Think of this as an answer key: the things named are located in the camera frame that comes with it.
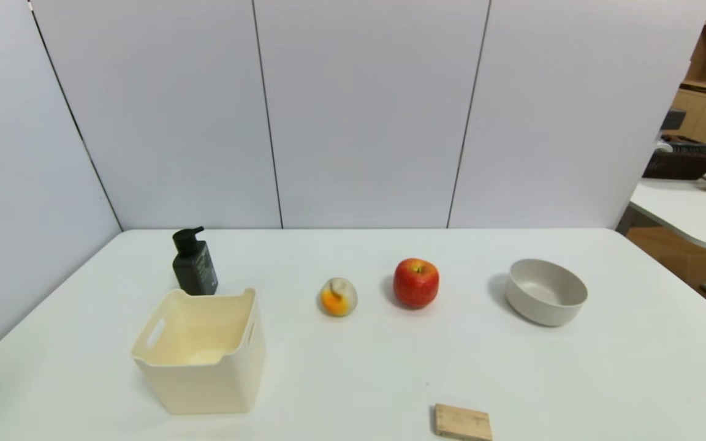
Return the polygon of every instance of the bottle label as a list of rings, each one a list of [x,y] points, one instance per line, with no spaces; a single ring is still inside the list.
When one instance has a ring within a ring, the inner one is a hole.
[[[198,257],[198,276],[201,279],[201,285],[203,286],[203,291],[205,293],[213,294],[216,290],[216,271],[214,271],[214,265],[211,263],[211,256],[208,255],[208,249],[204,249],[201,255]]]

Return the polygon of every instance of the apple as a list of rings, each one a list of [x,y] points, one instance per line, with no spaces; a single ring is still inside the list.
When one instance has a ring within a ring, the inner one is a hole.
[[[404,259],[394,271],[394,294],[406,306],[427,306],[438,295],[439,286],[440,273],[426,260]]]
[[[342,317],[348,315],[359,303],[355,287],[347,279],[335,277],[320,288],[320,305],[329,315]]]

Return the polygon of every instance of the wooden floor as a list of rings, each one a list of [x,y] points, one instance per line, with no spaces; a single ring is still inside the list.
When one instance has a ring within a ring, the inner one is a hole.
[[[628,239],[706,298],[699,288],[706,283],[706,248],[663,227],[631,228]]]

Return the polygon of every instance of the pump dispenser head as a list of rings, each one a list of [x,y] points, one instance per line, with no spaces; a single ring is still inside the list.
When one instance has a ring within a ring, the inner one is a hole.
[[[198,238],[196,234],[203,231],[203,227],[180,230],[173,234],[173,243],[180,256],[191,256],[198,252]]]

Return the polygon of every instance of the red apple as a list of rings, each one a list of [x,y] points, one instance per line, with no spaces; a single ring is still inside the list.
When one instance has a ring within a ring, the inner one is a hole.
[[[424,307],[438,295],[440,273],[432,263],[404,259],[394,271],[394,294],[409,307]]]

